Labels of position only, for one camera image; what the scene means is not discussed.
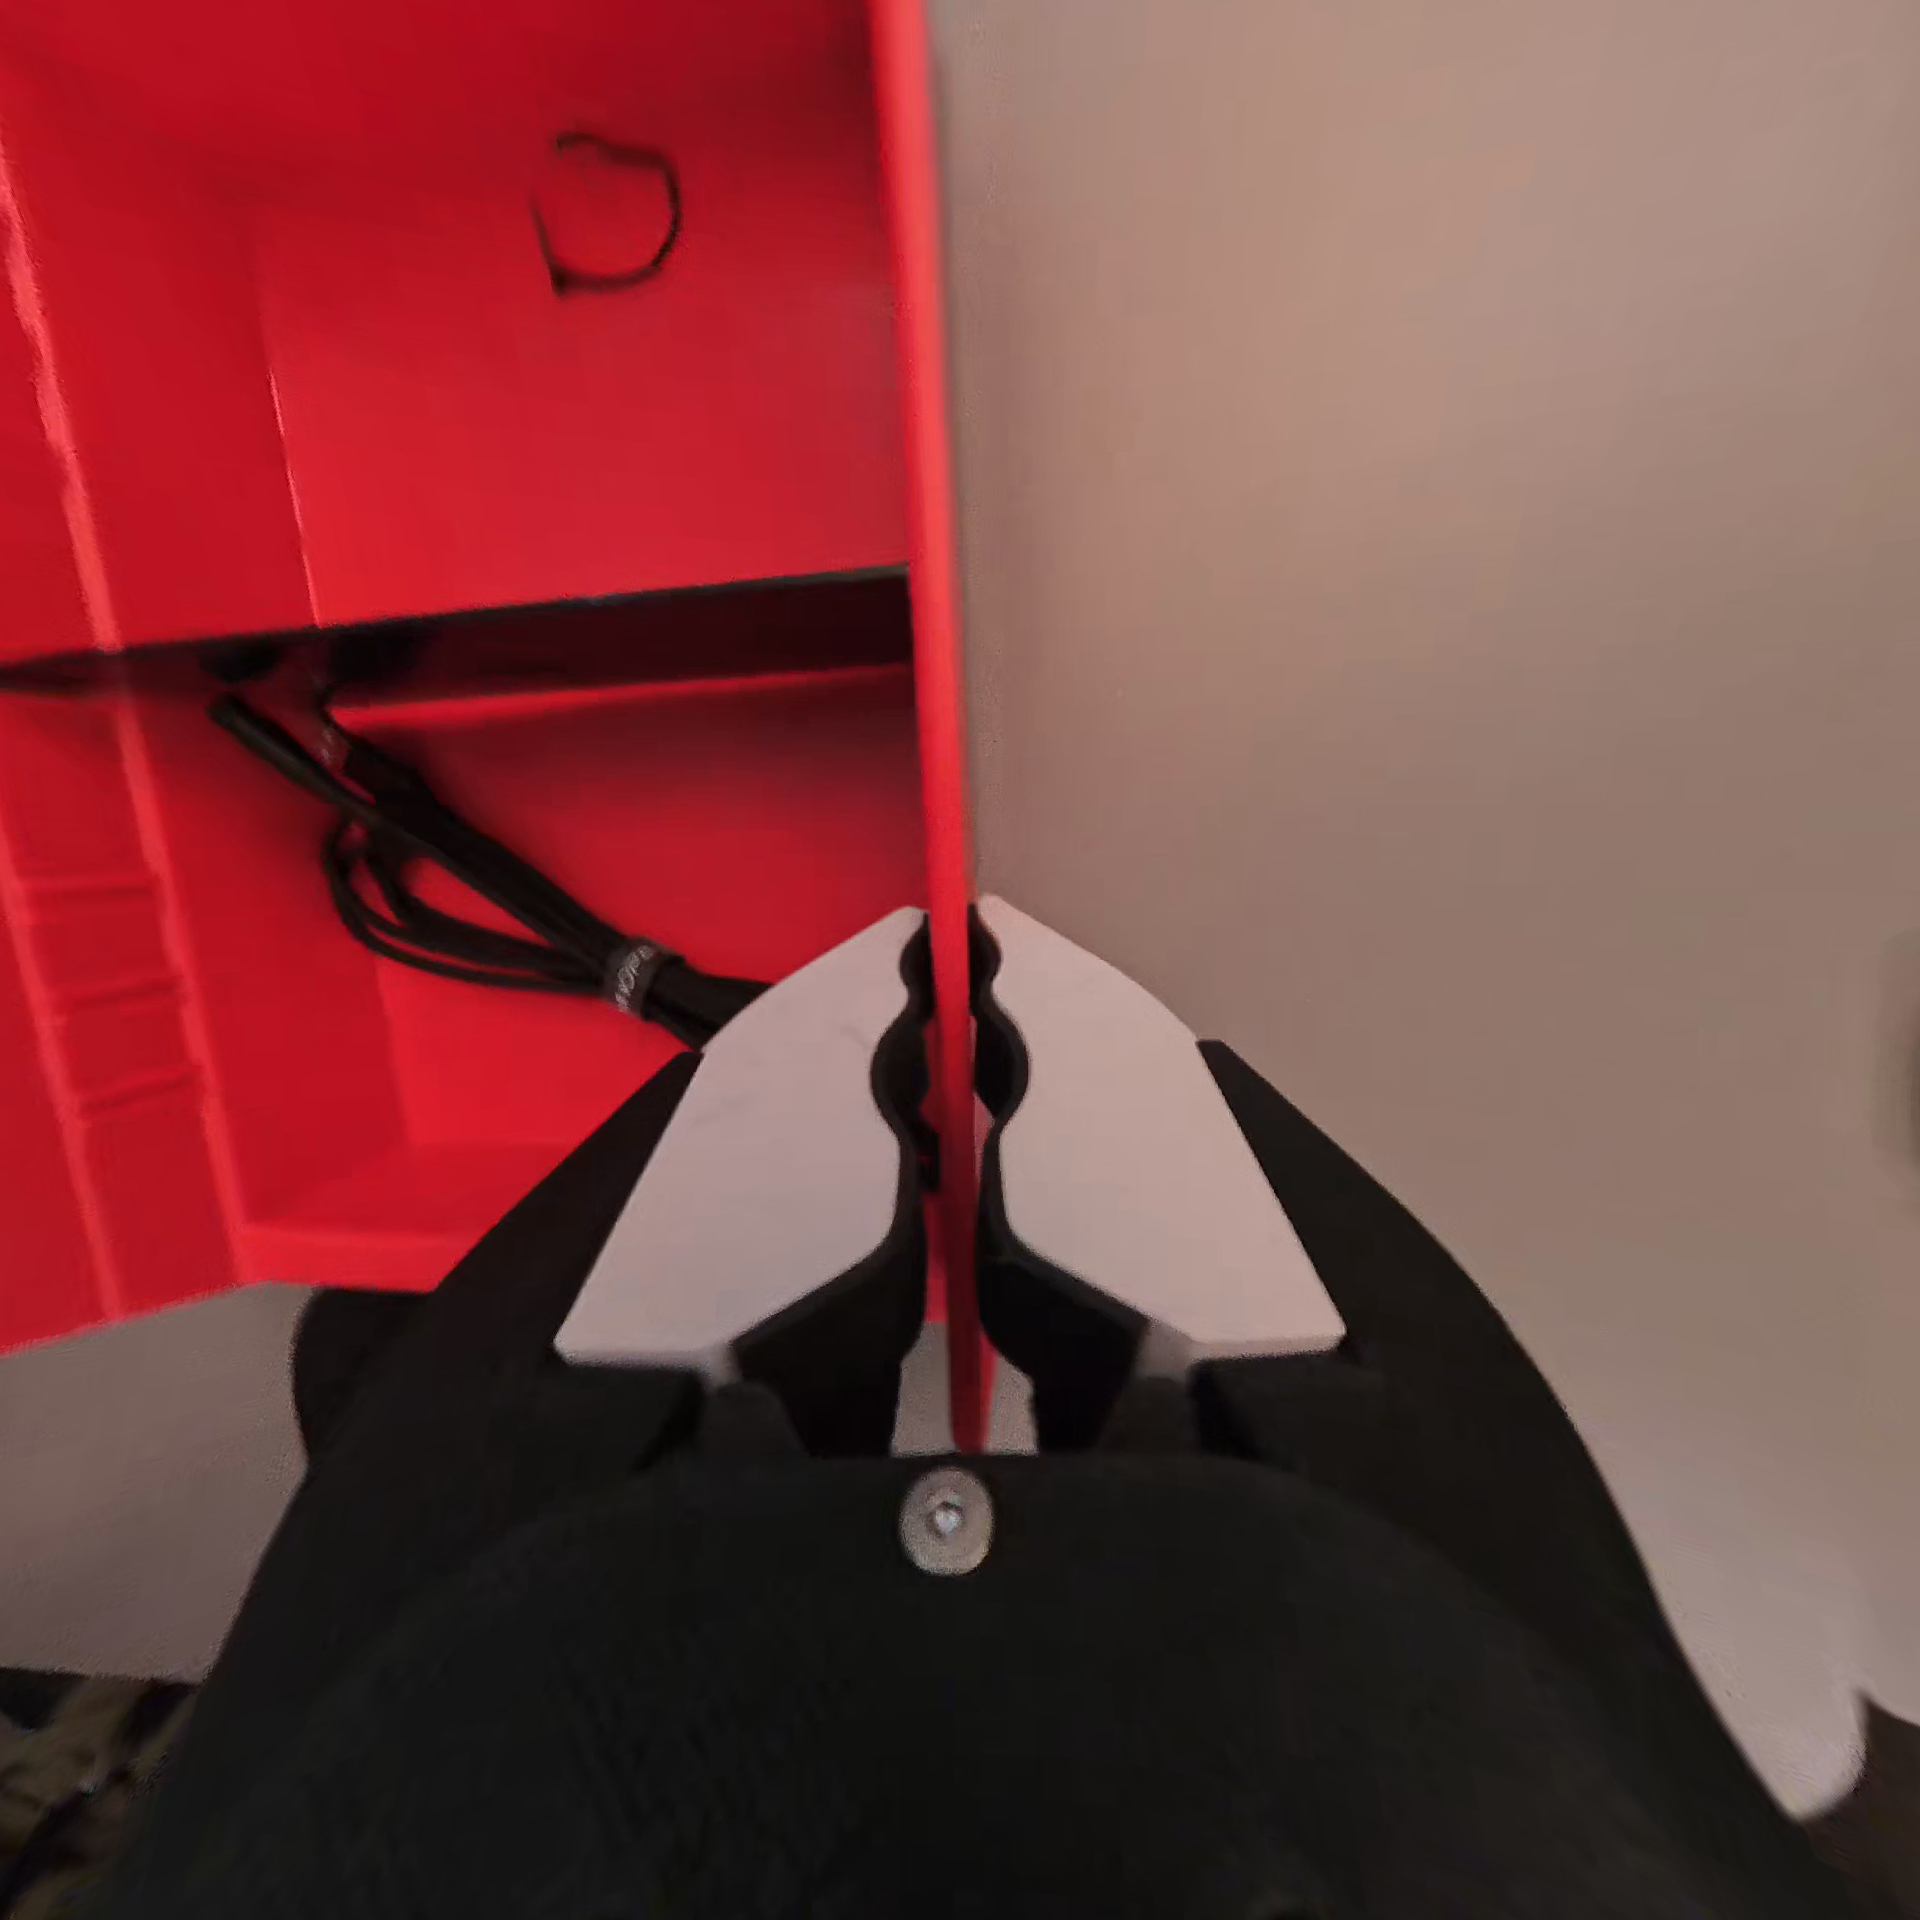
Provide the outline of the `black bin divider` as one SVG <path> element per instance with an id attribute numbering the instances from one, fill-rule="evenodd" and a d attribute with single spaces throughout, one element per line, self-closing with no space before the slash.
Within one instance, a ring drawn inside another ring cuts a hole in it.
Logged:
<path id="1" fill-rule="evenodd" d="M 189 696 L 291 687 L 334 704 L 403 704 L 763 679 L 911 655 L 908 576 L 881 566 L 37 655 L 4 663 L 3 691 L 77 699 L 119 687 Z"/>

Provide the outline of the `red plastic bin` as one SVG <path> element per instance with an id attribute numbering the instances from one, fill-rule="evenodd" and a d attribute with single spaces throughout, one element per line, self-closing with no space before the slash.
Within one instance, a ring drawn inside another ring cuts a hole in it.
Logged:
<path id="1" fill-rule="evenodd" d="M 405 755 L 628 939 L 970 911 L 923 5 L 4 5 L 4 666 L 903 568 L 910 663 L 334 704 L 4 694 L 4 1354 L 423 1290 L 681 1050 L 334 916 Z"/>

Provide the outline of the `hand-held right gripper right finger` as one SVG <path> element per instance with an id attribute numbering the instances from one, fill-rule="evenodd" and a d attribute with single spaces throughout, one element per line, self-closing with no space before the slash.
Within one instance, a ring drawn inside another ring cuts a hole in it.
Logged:
<path id="1" fill-rule="evenodd" d="M 1341 1315 L 1189 1023 L 998 896 L 974 956 L 979 1246 L 1115 1318 L 1131 1374 L 1332 1354 Z"/>

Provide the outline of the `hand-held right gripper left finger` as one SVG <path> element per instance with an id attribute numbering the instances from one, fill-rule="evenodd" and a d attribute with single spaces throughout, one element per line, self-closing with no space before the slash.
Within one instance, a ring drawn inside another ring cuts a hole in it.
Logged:
<path id="1" fill-rule="evenodd" d="M 926 1286 L 927 914 L 877 919 L 708 1040 L 558 1334 L 561 1358 L 745 1378 L 873 1282 Z"/>

